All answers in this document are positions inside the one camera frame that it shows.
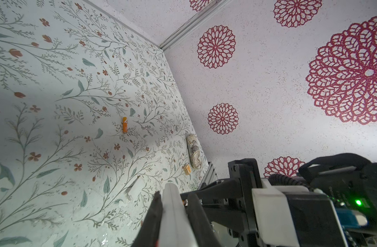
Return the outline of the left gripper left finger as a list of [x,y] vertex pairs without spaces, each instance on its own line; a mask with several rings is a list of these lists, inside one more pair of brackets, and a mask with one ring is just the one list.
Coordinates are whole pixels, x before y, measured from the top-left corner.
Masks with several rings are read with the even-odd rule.
[[132,247],[157,247],[159,240],[160,224],[163,214],[162,198],[159,191],[154,194],[153,200],[147,211]]

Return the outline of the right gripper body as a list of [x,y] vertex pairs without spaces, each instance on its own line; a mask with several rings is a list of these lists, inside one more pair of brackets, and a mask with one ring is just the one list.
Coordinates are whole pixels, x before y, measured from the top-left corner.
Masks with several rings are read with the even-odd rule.
[[228,232],[237,239],[238,247],[262,247],[264,243],[260,238],[252,196],[253,188],[263,187],[257,160],[234,160],[228,163],[228,167],[230,178],[239,183],[240,189],[240,193],[228,200],[234,213],[229,217],[232,225],[228,227]]

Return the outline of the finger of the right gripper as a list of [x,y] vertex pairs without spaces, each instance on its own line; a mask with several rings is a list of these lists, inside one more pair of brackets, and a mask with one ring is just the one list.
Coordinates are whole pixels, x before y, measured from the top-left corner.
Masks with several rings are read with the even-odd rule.
[[239,210],[212,206],[203,206],[203,209],[209,221],[217,222],[237,233],[243,233],[247,228],[244,213]]
[[241,197],[241,182],[239,179],[220,179],[202,189],[181,193],[182,200],[196,194],[199,199],[236,199]]

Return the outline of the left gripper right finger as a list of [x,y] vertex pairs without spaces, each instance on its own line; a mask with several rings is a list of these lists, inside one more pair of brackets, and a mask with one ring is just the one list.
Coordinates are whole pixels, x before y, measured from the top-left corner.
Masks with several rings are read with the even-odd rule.
[[220,247],[221,244],[216,238],[211,223],[195,193],[187,198],[188,205],[186,213],[199,247]]

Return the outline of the white remote control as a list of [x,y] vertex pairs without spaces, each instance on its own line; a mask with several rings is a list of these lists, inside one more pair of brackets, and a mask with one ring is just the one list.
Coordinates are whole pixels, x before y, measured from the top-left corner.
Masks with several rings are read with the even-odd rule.
[[194,232],[187,217],[178,187],[167,183],[162,193],[162,218],[159,247],[196,247]]

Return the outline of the white battery cover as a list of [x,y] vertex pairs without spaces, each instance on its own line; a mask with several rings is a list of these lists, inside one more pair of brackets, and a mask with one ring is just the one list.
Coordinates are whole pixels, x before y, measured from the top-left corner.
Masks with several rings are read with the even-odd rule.
[[135,200],[140,192],[145,187],[145,181],[142,176],[138,176],[136,180],[133,182],[133,184],[127,189],[126,191],[126,198],[129,201]]

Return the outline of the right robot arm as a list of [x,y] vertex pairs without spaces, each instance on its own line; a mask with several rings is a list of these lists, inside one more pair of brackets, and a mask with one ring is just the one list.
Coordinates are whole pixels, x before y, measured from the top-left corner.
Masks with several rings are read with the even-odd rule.
[[366,247],[377,238],[377,163],[353,153],[315,158],[297,177],[261,177],[253,158],[181,194],[240,247]]

